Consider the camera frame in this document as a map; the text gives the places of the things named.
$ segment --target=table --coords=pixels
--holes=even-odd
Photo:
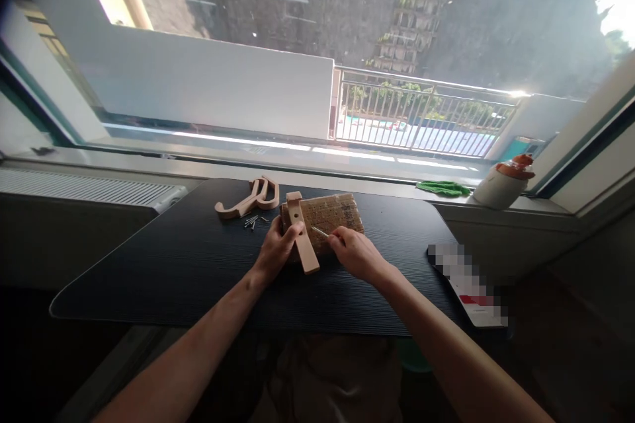
[[[280,197],[303,198],[337,190],[280,186]],[[250,269],[269,224],[254,231],[245,219],[224,221],[214,211],[249,194],[242,180],[203,182],[180,202],[64,288],[51,314],[65,319],[122,321],[138,325],[191,326]],[[387,261],[460,327],[474,330],[448,282],[428,263],[432,243],[456,243],[438,211],[423,200],[355,194],[367,236]],[[278,210],[256,213],[271,220]],[[384,298],[352,277],[335,258],[305,276],[287,266],[265,291],[246,328],[408,336]]]

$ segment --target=white bottle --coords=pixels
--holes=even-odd
[[[529,154],[521,154],[494,165],[474,190],[474,199],[494,210],[509,208],[535,175],[531,171],[532,162]]]

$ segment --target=wooden hook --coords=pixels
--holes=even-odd
[[[267,197],[269,181],[266,178],[256,178],[255,180],[250,181],[249,185],[251,186],[251,195],[230,209],[226,210],[221,202],[214,205],[214,209],[216,210],[216,213],[218,213],[218,216],[222,219],[240,218],[241,216],[249,213],[257,205],[258,200],[263,200]]]
[[[280,185],[278,185],[267,176],[263,175],[263,178],[267,182],[269,182],[270,185],[273,185],[273,198],[271,200],[265,200],[265,198],[267,197],[267,193],[265,191],[265,195],[262,197],[262,199],[259,198],[257,200],[258,208],[260,208],[261,210],[273,210],[280,204]]]
[[[300,192],[289,192],[286,195],[286,205],[289,210],[289,217],[291,218],[291,224],[298,221],[304,221],[302,216],[302,207],[300,201],[302,200],[302,194]],[[313,249],[309,234],[306,229],[306,223],[304,229],[300,235],[296,238],[296,246],[298,247],[298,254],[300,255],[300,261],[302,261],[302,268],[305,274],[311,274],[319,271],[319,262],[316,256],[316,252]]]

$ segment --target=metal railing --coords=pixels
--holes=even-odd
[[[500,91],[348,67],[340,70],[334,139],[485,157],[522,91]]]

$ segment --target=green cloth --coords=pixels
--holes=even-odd
[[[463,185],[459,185],[456,182],[449,182],[445,180],[441,182],[426,180],[424,182],[419,182],[417,184],[417,188],[425,190],[426,192],[432,192],[445,196],[461,196],[470,194],[469,188],[464,187]]]

